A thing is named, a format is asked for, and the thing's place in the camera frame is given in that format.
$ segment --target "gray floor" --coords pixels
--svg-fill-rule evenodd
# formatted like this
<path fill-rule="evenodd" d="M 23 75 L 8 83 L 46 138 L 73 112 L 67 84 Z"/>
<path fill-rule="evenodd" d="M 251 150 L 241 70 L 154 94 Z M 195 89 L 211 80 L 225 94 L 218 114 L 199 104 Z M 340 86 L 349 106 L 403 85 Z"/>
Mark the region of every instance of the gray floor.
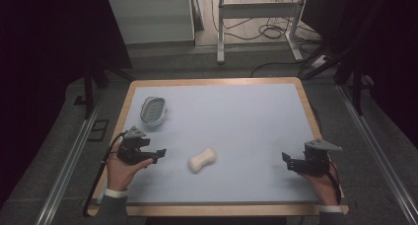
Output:
<path fill-rule="evenodd" d="M 145 79 L 237 78 L 249 77 L 256 66 L 267 62 L 293 62 L 287 44 L 241 46 L 227 48 L 226 64 L 217 65 L 215 48 L 165 47 L 154 50 L 129 49 L 133 70 L 129 74 Z M 299 65 L 271 65 L 259 69 L 254 77 L 297 76 Z M 324 139 L 343 147 L 331 153 L 336 162 L 342 188 L 350 211 L 350 224 L 409 224 L 395 196 L 386 183 L 359 129 L 349 114 L 341 94 L 332 82 L 334 70 L 304 81 L 308 98 L 316 111 Z M 83 217 L 85 202 L 100 161 L 111 140 L 129 83 L 108 73 L 111 80 L 103 90 L 103 104 L 97 119 L 108 119 L 109 126 L 102 142 L 87 142 L 65 190 L 52 224 L 89 224 Z M 83 95 L 83 82 L 68 87 L 66 102 L 38 155 L 16 186 L 0 213 L 0 224 L 34 224 L 50 189 L 83 124 L 85 109 L 74 106 Z M 363 111 L 373 133 L 382 145 L 390 163 L 412 197 L 418 198 L 418 152 L 402 132 L 379 109 L 368 91 L 363 91 Z M 299 224 L 300 217 L 289 217 L 288 224 Z M 142 224 L 144 218 L 133 217 L 131 224 Z M 307 217 L 303 224 L 317 224 L 316 217 Z"/>

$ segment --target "dark background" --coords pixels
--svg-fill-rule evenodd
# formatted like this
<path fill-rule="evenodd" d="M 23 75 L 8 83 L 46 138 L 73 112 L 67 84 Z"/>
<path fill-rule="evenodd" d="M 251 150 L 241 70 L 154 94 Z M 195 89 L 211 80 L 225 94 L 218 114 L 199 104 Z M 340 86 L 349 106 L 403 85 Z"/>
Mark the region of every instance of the dark background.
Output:
<path fill-rule="evenodd" d="M 87 65 L 131 68 L 107 0 L 1 0 L 0 201 L 36 155 Z"/>
<path fill-rule="evenodd" d="M 338 54 L 352 42 L 374 1 L 307 0 L 308 11 L 303 13 L 302 21 L 324 38 L 333 38 L 329 48 Z M 385 0 L 360 49 L 350 57 L 360 60 L 363 73 L 375 83 L 372 96 L 415 146 L 418 146 L 417 53 L 417 0 Z"/>

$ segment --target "metal rail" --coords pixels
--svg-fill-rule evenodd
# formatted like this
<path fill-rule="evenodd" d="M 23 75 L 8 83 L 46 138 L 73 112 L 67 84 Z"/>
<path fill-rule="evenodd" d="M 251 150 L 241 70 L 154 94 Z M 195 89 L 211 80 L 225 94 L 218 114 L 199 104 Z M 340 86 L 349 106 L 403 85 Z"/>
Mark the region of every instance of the metal rail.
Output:
<path fill-rule="evenodd" d="M 68 153 L 68 156 L 65 159 L 64 164 L 62 165 L 62 168 L 55 180 L 55 183 L 51 188 L 51 191 L 45 201 L 45 204 L 43 205 L 43 208 L 39 213 L 39 216 L 36 220 L 36 225 L 51 224 L 52 219 L 55 216 L 56 210 L 58 209 L 59 203 L 61 202 L 61 199 L 64 195 L 64 192 L 67 189 L 68 183 L 71 179 L 71 175 L 73 174 L 77 162 L 80 158 L 80 154 L 83 151 L 89 132 L 92 129 L 96 116 L 98 115 L 98 111 L 102 105 L 104 95 L 104 90 L 98 90 L 95 100 L 96 105 L 93 109 L 92 115 L 89 119 L 86 119 L 83 122 L 82 128 L 80 129 L 80 132 L 77 135 L 77 138 L 74 141 L 74 144 L 70 152 Z"/>
<path fill-rule="evenodd" d="M 395 196 L 400 208 L 402 209 L 409 224 L 418 224 L 418 210 L 412 196 L 409 194 L 406 186 L 397 176 L 389 160 L 387 159 L 384 151 L 378 140 L 370 130 L 366 120 L 357 114 L 356 110 L 351 104 L 351 96 L 346 88 L 337 86 L 338 91 L 341 93 L 345 106 L 349 113 L 353 117 L 357 127 L 359 128 L 363 138 L 366 141 L 379 169 L 381 170 L 388 186 L 390 187 L 393 195 Z"/>

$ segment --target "white cabinet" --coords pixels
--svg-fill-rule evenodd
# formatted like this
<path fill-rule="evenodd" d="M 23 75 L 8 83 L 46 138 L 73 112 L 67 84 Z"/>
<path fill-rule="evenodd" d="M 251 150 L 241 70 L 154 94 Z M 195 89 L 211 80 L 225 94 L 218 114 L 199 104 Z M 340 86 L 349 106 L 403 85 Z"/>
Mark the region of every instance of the white cabinet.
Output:
<path fill-rule="evenodd" d="M 125 44 L 194 40 L 190 0 L 108 0 Z"/>

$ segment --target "metal frame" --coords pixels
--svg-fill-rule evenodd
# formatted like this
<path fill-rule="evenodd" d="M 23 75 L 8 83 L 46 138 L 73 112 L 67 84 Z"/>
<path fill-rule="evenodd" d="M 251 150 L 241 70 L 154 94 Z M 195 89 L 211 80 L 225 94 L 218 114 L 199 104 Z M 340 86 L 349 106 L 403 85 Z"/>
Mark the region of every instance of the metal frame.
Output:
<path fill-rule="evenodd" d="M 418 208 L 414 202 L 414 198 L 409 193 L 402 180 L 397 176 L 396 171 L 390 164 L 388 158 L 382 150 L 379 141 L 370 130 L 369 125 L 367 124 L 364 117 L 358 114 L 353 105 L 351 105 L 351 95 L 347 88 L 339 85 L 337 85 L 336 88 L 340 92 L 345 107 L 351 114 L 351 117 L 353 118 L 357 128 L 362 134 L 363 139 L 369 147 L 372 156 L 375 158 L 375 161 L 381 170 L 382 175 L 384 176 L 409 224 L 418 224 Z"/>
<path fill-rule="evenodd" d="M 59 172 L 54 185 L 52 186 L 50 193 L 43 205 L 42 210 L 36 220 L 36 225 L 51 224 L 58 209 L 59 203 L 67 189 L 68 183 L 70 182 L 71 176 L 76 168 L 77 162 L 80 158 L 81 152 L 83 151 L 87 137 L 89 136 L 90 130 L 92 129 L 93 123 L 95 122 L 96 116 L 102 106 L 102 101 L 105 95 L 105 91 L 99 89 L 96 96 L 96 105 L 93 108 L 93 112 L 90 118 L 85 119 L 70 152 L 62 165 L 61 171 Z"/>
<path fill-rule="evenodd" d="M 296 61 L 303 60 L 301 52 L 295 42 L 295 31 L 301 19 L 305 0 L 286 3 L 252 3 L 252 4 L 224 4 L 219 0 L 219 31 L 218 31 L 218 64 L 225 63 L 224 19 L 243 18 L 294 18 L 291 28 L 285 33 Z"/>

